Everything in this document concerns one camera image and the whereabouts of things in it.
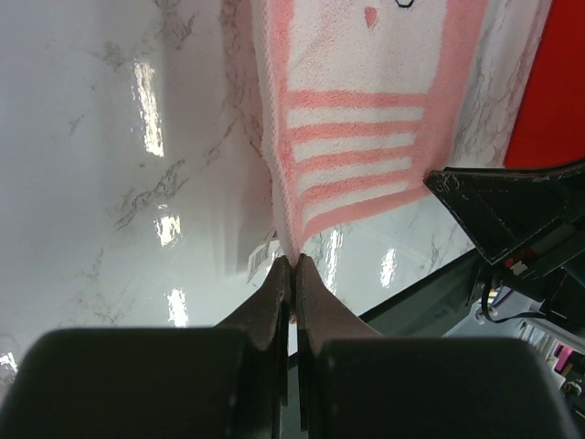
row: red panel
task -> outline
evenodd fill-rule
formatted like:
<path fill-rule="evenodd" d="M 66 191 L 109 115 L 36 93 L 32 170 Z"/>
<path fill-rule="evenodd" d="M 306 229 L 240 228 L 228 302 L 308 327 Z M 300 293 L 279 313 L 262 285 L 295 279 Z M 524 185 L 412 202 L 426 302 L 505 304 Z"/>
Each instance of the red panel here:
<path fill-rule="evenodd" d="M 526 86 L 505 167 L 585 157 L 585 1 L 557 0 Z"/>

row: pink towel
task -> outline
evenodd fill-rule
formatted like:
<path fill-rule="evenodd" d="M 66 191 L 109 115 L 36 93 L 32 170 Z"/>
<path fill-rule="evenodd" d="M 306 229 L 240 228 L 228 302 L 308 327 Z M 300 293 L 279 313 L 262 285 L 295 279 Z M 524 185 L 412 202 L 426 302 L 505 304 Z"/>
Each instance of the pink towel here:
<path fill-rule="evenodd" d="M 262 148 L 295 264 L 315 233 L 427 195 L 487 0 L 258 0 Z"/>

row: white marble floor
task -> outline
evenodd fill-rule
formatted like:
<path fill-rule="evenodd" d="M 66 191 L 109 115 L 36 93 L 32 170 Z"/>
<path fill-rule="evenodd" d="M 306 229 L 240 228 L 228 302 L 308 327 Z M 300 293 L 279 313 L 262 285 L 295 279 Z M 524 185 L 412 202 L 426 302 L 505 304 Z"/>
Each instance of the white marble floor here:
<path fill-rule="evenodd" d="M 492 0 L 452 164 L 499 166 L 551 0 Z M 71 326 L 213 325 L 271 226 L 250 0 L 0 15 L 0 393 Z M 433 198 L 306 246 L 361 313 L 470 249 Z"/>

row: cable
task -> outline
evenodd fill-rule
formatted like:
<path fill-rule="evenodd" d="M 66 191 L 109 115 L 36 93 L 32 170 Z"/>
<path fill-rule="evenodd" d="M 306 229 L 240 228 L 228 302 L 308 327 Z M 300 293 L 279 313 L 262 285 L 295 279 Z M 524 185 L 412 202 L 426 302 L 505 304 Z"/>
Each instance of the cable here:
<path fill-rule="evenodd" d="M 496 295 L 496 297 L 494 297 L 494 299 L 496 299 L 497 297 L 500 296 L 503 289 L 504 289 L 504 287 L 500 286 L 500 288 L 497 291 L 497 295 Z M 500 300 L 498 300 L 496 303 L 490 304 L 489 300 L 488 300 L 488 310 L 489 310 L 489 314 L 492 318 L 497 316 L 497 310 L 512 296 L 513 293 L 515 293 L 515 291 L 512 290 L 511 288 L 509 288 L 508 292 L 506 294 L 504 294 L 504 296 Z M 479 307 L 477 309 L 477 311 L 475 311 L 474 317 L 475 317 L 475 320 L 477 320 L 477 323 L 479 323 L 480 325 L 483 325 L 485 323 L 484 312 L 482 311 L 481 307 Z"/>
<path fill-rule="evenodd" d="M 525 313 L 520 313 L 520 314 L 516 314 L 515 316 L 510 316 L 510 317 L 506 317 L 506 318 L 499 318 L 499 319 L 494 319 L 491 314 L 490 314 L 490 310 L 489 310 L 489 305 L 487 304 L 487 299 L 489 297 L 490 294 L 490 286 L 489 284 L 487 284 L 484 287 L 484 290 L 482 291 L 482 314 L 484 315 L 484 317 L 489 320 L 492 323 L 496 323 L 496 324 L 500 324 L 500 323 L 504 323 L 507 322 L 508 320 L 512 320 L 515 318 L 547 318 L 544 314 L 541 313 L 535 313 L 533 311 L 527 311 Z"/>

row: marble floor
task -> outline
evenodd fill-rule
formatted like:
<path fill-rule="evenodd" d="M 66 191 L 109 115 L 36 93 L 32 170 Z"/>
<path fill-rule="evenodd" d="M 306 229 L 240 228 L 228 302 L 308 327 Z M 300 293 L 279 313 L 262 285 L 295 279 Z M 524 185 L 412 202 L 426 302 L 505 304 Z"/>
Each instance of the marble floor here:
<path fill-rule="evenodd" d="M 502 164 L 550 2 L 491 1 L 451 165 Z M 50 329 L 213 325 L 261 282 L 250 0 L 6 4 L 0 131 L 0 393 Z M 470 248 L 433 198 L 306 245 L 357 313 Z"/>

